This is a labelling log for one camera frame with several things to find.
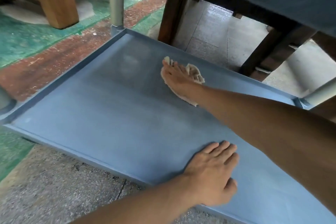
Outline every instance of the person's right hand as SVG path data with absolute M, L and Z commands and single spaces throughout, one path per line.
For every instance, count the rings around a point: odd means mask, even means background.
M 197 204 L 226 204 L 237 192 L 237 182 L 230 178 L 239 161 L 236 150 L 227 141 L 212 143 L 191 159 L 182 176 L 189 178 Z
M 163 64 L 163 75 L 166 79 L 166 83 L 180 96 L 187 97 L 190 91 L 189 86 L 195 85 L 194 80 L 188 75 L 186 68 L 183 65 L 179 65 L 174 62 L 173 65 L 169 65 L 165 60 Z

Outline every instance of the forearm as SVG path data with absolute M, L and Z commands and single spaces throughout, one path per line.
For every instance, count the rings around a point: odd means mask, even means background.
M 188 98 L 212 113 L 336 213 L 336 125 L 308 111 L 192 84 Z
M 187 178 L 178 176 L 167 183 L 114 201 L 74 223 L 168 224 L 196 204 Z

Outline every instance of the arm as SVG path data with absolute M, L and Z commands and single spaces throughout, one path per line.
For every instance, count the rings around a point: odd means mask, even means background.
M 265 153 L 336 214 L 336 124 L 277 101 L 192 82 L 163 62 L 166 82 Z
M 169 182 L 112 202 L 74 221 L 81 223 L 171 223 L 190 207 L 229 202 L 237 191 L 230 178 L 239 157 L 237 147 L 224 141 L 197 153 L 182 175 Z

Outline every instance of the green painted floor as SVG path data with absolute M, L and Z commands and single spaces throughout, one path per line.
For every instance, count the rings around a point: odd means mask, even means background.
M 81 34 L 86 28 L 109 16 L 109 0 L 87 1 L 93 5 L 94 16 L 63 30 L 52 28 L 49 25 L 21 22 L 4 15 L 0 9 L 0 68 L 40 53 L 70 35 Z M 140 1 L 142 0 L 124 0 L 124 8 Z M 161 21 L 163 9 L 149 14 L 132 29 L 147 34 L 153 26 Z M 33 145 L 34 143 L 0 127 L 0 182 L 29 153 Z

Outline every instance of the beige rag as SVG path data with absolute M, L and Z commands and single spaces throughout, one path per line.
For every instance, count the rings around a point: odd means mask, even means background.
M 170 65 L 172 65 L 173 64 L 173 60 L 172 59 L 170 59 L 168 56 L 167 57 L 165 57 L 165 59 L 164 59 L 168 64 L 170 64 Z M 187 73 L 189 74 L 189 75 L 192 75 L 192 77 L 193 77 L 193 79 L 194 79 L 194 82 L 196 82 L 196 83 L 199 83 L 199 84 L 202 84 L 202 83 L 204 83 L 205 82 L 205 80 L 204 80 L 204 78 L 202 77 L 202 75 L 201 75 L 201 72 L 200 72 L 200 70 L 196 67 L 196 66 L 194 66 L 194 65 L 192 65 L 192 64 L 188 64 L 186 67 L 185 67 L 185 69 L 186 69 L 186 71 L 187 71 Z M 167 82 L 166 82 L 166 78 L 165 78 L 165 76 L 163 75 L 163 68 L 161 69 L 161 77 L 162 77 L 162 79 L 164 80 L 164 82 L 165 82 L 165 84 L 167 84 Z M 167 86 L 171 89 L 171 91 L 173 91 L 173 93 L 175 94 L 175 95 L 177 95 L 180 99 L 182 99 L 182 100 L 184 100 L 185 102 L 187 102 L 187 103 L 189 103 L 189 104 L 191 104 L 191 105 L 193 105 L 193 106 L 197 106 L 198 104 L 196 103 L 196 102 L 194 102 L 194 101 L 191 101 L 190 99 L 188 99 L 188 98 L 186 98 L 186 97 L 183 97 L 183 96 L 180 96 L 179 94 L 177 94 L 168 84 L 167 84 Z

